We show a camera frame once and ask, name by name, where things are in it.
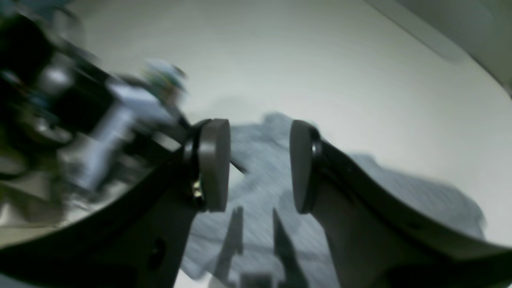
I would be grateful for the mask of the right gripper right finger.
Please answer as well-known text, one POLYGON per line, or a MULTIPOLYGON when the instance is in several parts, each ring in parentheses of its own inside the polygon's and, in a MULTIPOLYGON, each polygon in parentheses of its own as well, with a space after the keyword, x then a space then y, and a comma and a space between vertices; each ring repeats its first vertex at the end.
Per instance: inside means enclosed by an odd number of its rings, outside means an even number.
POLYGON ((293 197, 324 229, 342 288, 508 288, 511 248, 457 232, 373 180, 318 129, 293 120, 293 197))

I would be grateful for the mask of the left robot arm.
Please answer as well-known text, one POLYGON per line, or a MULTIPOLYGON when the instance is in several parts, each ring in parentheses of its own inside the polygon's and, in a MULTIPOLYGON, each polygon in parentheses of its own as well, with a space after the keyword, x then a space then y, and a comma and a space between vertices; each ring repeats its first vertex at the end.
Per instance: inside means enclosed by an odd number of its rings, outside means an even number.
POLYGON ((18 168, 5 168, 1 179, 27 177, 43 155, 70 145, 77 133, 92 132, 114 103, 109 78, 37 14, 2 18, 1 155, 18 168))

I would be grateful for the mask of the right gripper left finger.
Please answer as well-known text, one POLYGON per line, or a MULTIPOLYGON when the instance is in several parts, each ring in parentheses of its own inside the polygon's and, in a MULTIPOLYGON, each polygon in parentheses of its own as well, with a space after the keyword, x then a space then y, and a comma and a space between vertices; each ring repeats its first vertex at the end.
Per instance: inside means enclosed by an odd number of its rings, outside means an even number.
POLYGON ((137 141, 156 167, 112 204, 1 250, 1 274, 39 288, 171 288, 191 224, 225 211, 230 123, 202 120, 179 149, 137 141))

